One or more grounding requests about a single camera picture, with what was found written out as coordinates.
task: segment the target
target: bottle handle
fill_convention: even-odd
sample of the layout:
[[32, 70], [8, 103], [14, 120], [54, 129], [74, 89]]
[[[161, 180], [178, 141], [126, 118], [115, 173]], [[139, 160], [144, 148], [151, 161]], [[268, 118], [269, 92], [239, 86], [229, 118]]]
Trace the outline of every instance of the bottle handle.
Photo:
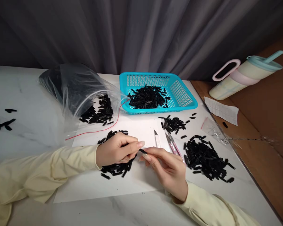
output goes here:
[[[224, 76], [222, 76], [221, 78], [216, 78], [216, 75], [218, 75], [219, 72], [221, 72], [221, 71], [222, 71], [228, 64], [230, 64], [230, 63], [236, 63], [236, 66], [234, 66], [228, 73], [226, 73], [226, 74], [225, 74]], [[213, 75], [212, 79], [213, 79], [214, 81], [216, 81], [216, 82], [219, 82], [219, 81], [225, 79], [226, 76], [228, 76], [228, 75], [231, 74], [234, 70], [236, 70], [236, 69], [240, 66], [240, 64], [241, 64], [241, 61], [240, 61], [239, 59], [232, 59], [232, 60], [226, 62], [225, 65], [223, 65], [223, 67], [220, 68], [219, 71], [217, 71], [217, 72]]]

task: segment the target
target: cream sleeve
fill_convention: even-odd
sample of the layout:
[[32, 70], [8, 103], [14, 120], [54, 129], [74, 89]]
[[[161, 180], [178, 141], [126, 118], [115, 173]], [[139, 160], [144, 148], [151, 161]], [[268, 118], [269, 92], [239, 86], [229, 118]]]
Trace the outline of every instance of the cream sleeve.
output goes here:
[[188, 182], [186, 201], [176, 204], [201, 226], [260, 226], [238, 206], [225, 201], [218, 195], [212, 195], [204, 189]]
[[7, 224], [11, 203], [25, 197], [45, 203], [67, 178], [96, 164], [98, 145], [68, 148], [51, 153], [11, 159], [0, 164], [0, 226]]

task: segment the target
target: gray curtain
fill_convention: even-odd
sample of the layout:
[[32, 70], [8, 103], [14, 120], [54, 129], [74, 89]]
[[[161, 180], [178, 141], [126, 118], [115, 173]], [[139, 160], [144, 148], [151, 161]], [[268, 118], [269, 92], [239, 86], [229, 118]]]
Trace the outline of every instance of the gray curtain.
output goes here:
[[283, 0], [0, 0], [0, 65], [209, 80], [281, 27]]

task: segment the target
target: fingernail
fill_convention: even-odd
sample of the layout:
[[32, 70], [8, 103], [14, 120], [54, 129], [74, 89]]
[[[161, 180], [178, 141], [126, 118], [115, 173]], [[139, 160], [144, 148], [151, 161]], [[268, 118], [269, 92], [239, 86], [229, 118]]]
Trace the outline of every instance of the fingernail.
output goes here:
[[148, 154], [143, 154], [142, 156], [145, 158], [145, 160], [147, 160], [148, 162], [151, 162], [152, 159], [150, 156], [148, 156]]
[[141, 147], [145, 146], [145, 144], [146, 143], [144, 141], [140, 141], [140, 142], [137, 143], [137, 147], [141, 148]]

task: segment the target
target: straw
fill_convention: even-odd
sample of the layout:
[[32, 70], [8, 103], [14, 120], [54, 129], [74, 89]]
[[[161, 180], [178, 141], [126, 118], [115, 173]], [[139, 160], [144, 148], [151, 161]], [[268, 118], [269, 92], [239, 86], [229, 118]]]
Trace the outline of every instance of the straw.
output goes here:
[[282, 55], [282, 54], [283, 54], [283, 51], [282, 51], [282, 50], [279, 50], [279, 51], [275, 52], [273, 55], [270, 55], [269, 57], [267, 57], [267, 58], [263, 61], [263, 63], [268, 64], [268, 63], [272, 62], [275, 58], [277, 58], [278, 56], [280, 56], [280, 55]]

